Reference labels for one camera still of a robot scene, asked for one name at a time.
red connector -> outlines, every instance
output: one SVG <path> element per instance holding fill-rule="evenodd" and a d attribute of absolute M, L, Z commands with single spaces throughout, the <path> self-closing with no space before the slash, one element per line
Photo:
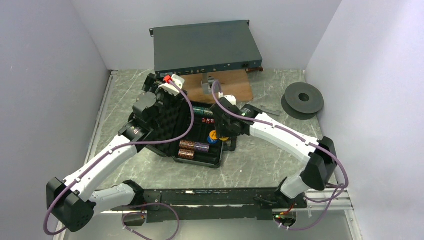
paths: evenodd
<path fill-rule="evenodd" d="M 172 81 L 172 78 L 170 75 L 166 75 L 166 77 L 163 79 L 167 84 L 170 83 L 170 81 Z"/>

wooden block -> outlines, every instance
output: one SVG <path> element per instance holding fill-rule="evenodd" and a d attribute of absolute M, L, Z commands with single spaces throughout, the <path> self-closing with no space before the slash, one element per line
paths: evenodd
<path fill-rule="evenodd" d="M 245 70 L 210 72 L 208 76 L 218 79 L 224 95 L 234 95 L 237 102 L 253 100 L 252 88 Z M 213 104 L 212 94 L 204 94 L 202 89 L 202 74 L 184 75 L 185 83 L 182 89 L 188 92 L 191 101 Z"/>

blue poker chip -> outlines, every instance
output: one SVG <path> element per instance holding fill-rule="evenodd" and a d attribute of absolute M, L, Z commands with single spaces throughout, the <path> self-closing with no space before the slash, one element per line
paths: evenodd
<path fill-rule="evenodd" d="M 218 139 L 217 140 L 212 140 L 212 138 L 210 136 L 208 136 L 207 137 L 207 142 L 210 143 L 210 144 L 216 144 L 218 142 Z"/>

gray marble surface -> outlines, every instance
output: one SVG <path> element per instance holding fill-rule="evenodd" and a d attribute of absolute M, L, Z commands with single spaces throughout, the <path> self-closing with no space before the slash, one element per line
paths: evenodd
<path fill-rule="evenodd" d="M 118 72 L 96 153 L 105 148 L 126 123 L 149 73 L 153 73 L 153 70 Z M 254 96 L 250 104 L 280 110 L 283 112 L 281 116 L 271 117 L 302 134 L 319 139 L 323 137 L 316 117 L 297 120 L 288 116 L 281 107 L 281 97 L 286 87 L 305 82 L 301 70 L 266 69 L 250 73 L 248 78 Z M 239 102 L 237 106 L 244 104 L 246 102 Z M 284 150 L 258 138 L 240 136 L 236 150 L 223 154 L 218 169 L 176 163 L 171 158 L 162 158 L 144 149 L 121 165 L 99 188 L 110 188 L 125 180 L 133 180 L 145 189 L 276 187 L 282 179 L 301 168 L 301 163 Z"/>

white wall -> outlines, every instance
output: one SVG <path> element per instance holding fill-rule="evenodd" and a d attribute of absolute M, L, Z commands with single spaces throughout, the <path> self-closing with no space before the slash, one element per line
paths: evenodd
<path fill-rule="evenodd" d="M 266 68 L 305 69 L 341 0 L 72 0 L 108 69 L 153 69 L 149 29 L 250 20 Z"/>
<path fill-rule="evenodd" d="M 423 239 L 424 2 L 343 0 L 306 69 L 364 239 Z"/>
<path fill-rule="evenodd" d="M 83 165 L 108 71 L 70 0 L 0 1 L 0 19 L 0 239 L 52 239 L 46 184 Z"/>

